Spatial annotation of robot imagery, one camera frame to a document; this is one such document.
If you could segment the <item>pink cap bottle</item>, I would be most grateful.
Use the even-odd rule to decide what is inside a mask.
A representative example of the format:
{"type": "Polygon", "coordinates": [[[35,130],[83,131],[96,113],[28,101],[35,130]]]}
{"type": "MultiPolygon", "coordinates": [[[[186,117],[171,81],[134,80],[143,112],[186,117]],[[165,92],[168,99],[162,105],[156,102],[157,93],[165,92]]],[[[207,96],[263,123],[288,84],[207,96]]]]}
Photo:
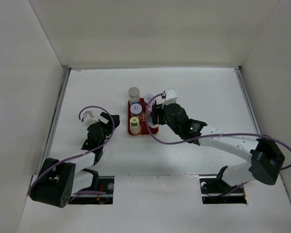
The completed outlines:
{"type": "Polygon", "coordinates": [[[147,107],[148,114],[150,114],[152,112],[152,106],[153,106],[153,103],[148,105],[148,107],[147,107]]]}

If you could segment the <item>silver cap white bottle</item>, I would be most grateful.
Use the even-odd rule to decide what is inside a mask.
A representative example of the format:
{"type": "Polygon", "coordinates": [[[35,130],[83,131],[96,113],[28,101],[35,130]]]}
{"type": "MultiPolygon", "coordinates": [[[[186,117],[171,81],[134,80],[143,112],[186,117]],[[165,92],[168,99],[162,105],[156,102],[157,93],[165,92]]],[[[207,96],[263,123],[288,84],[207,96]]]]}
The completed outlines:
{"type": "Polygon", "coordinates": [[[152,129],[158,128],[158,126],[159,126],[158,124],[154,124],[154,123],[153,123],[152,117],[149,117],[149,118],[148,118],[148,125],[149,125],[149,127],[152,128],[152,129]]]}

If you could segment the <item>cream yellow cap bottle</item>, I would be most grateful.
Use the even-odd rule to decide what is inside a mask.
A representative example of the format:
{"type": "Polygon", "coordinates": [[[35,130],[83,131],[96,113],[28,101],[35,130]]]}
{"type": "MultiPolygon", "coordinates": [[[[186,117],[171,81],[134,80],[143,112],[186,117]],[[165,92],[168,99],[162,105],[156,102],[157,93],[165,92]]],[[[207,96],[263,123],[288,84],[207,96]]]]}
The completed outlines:
{"type": "Polygon", "coordinates": [[[131,117],[129,120],[129,131],[132,135],[139,135],[141,133],[140,121],[137,117],[131,117]]]}

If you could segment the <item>small jar red label lid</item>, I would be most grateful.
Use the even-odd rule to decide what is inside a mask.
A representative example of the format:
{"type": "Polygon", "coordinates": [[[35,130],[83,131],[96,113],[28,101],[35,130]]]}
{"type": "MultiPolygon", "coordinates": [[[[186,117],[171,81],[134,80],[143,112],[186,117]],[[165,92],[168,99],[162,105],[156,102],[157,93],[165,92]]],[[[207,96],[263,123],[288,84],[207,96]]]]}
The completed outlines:
{"type": "Polygon", "coordinates": [[[142,106],[139,103],[134,103],[130,106],[131,117],[137,117],[140,121],[142,119],[142,106]]]}

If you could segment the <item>tall blue label spice bottle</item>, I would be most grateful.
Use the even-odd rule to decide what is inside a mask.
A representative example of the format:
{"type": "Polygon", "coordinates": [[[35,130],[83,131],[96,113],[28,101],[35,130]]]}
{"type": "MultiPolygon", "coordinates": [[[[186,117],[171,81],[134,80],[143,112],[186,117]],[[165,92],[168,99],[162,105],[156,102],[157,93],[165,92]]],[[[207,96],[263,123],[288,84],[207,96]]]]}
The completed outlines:
{"type": "Polygon", "coordinates": [[[137,87],[131,87],[128,91],[129,103],[133,105],[135,103],[140,103],[140,90],[137,87]]]}

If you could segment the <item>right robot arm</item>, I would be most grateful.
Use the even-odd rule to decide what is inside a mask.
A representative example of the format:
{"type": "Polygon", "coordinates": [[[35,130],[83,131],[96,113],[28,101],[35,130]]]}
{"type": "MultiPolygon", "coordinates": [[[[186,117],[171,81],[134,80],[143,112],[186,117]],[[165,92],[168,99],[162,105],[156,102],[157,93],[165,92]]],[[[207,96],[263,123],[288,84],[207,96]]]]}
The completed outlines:
{"type": "Polygon", "coordinates": [[[222,150],[245,161],[238,166],[224,166],[220,169],[215,180],[219,191],[226,192],[233,185],[250,181],[266,185],[276,183],[285,157],[270,137],[225,136],[203,121],[190,119],[184,108],[177,103],[155,104],[150,116],[154,124],[167,125],[185,142],[222,150]]]}

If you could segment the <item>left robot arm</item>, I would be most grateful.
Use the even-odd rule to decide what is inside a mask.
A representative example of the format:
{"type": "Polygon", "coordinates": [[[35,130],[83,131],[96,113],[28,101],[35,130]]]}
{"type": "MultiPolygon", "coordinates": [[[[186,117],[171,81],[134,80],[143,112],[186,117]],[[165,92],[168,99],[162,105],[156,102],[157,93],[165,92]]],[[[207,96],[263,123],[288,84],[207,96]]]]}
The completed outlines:
{"type": "Polygon", "coordinates": [[[87,126],[81,150],[70,158],[46,159],[28,190],[31,200],[63,208],[83,195],[95,195],[101,201],[110,192],[91,167],[101,160],[104,146],[120,124],[120,116],[101,112],[95,117],[87,111],[79,119],[87,126]]]}

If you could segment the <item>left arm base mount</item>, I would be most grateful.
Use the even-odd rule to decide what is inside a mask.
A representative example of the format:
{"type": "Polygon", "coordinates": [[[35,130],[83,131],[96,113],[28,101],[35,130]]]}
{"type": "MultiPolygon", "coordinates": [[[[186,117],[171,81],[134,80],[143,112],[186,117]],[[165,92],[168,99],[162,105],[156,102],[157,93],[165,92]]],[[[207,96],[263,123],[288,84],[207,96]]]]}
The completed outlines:
{"type": "Polygon", "coordinates": [[[113,204],[114,176],[100,176],[97,171],[84,169],[75,175],[69,204],[113,204]]]}

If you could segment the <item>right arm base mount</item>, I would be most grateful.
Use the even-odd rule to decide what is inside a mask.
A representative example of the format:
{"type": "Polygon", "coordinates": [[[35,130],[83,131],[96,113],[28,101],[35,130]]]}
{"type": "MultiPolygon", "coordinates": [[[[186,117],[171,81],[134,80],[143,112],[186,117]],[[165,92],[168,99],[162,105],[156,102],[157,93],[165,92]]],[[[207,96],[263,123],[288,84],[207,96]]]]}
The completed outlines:
{"type": "Polygon", "coordinates": [[[203,204],[247,204],[244,184],[230,186],[222,180],[226,169],[222,167],[217,175],[199,176],[203,204]]]}

